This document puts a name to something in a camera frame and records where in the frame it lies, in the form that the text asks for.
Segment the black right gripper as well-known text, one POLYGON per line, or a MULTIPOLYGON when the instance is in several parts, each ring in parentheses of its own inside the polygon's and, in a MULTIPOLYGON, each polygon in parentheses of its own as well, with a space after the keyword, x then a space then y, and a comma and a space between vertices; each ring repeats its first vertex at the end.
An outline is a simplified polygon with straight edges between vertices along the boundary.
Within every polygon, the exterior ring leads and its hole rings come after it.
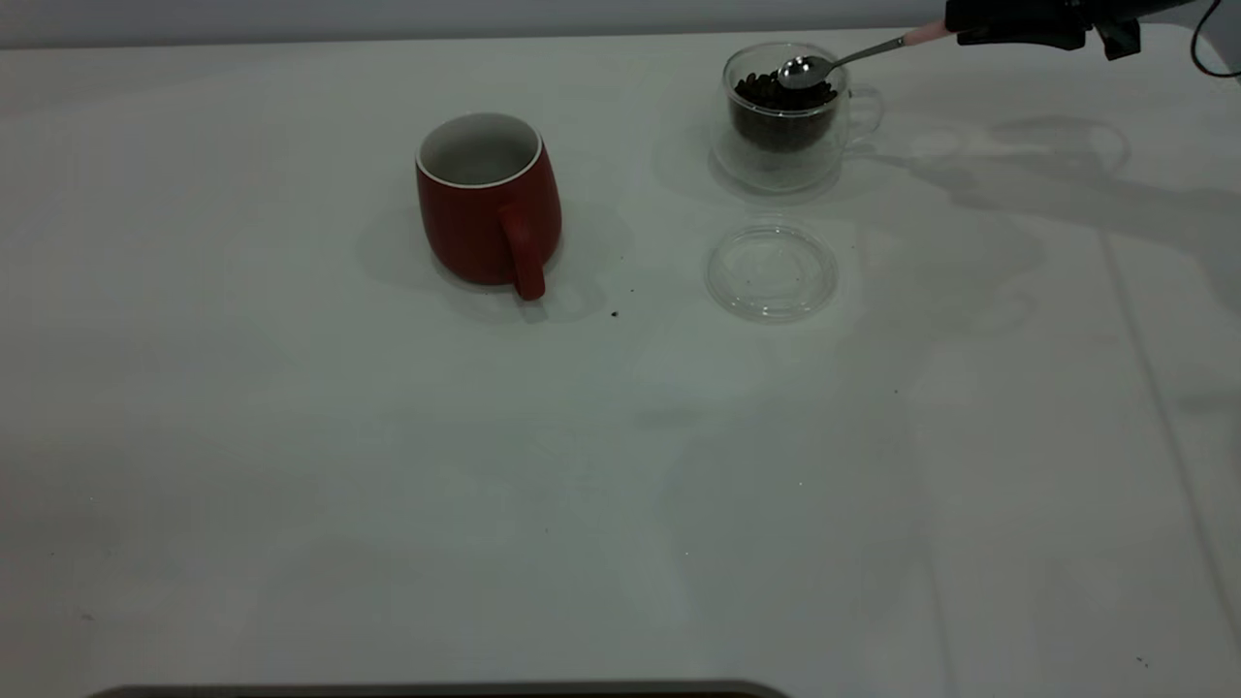
POLYGON ((1021 43, 1077 51, 1086 45, 1086 31, 1056 29, 1064 22, 1066 5, 1080 21, 1098 32, 1108 61, 1142 51, 1140 19, 1191 4, 1186 0, 1100 0, 1100 1, 947 1, 944 27, 961 31, 961 46, 1021 43))

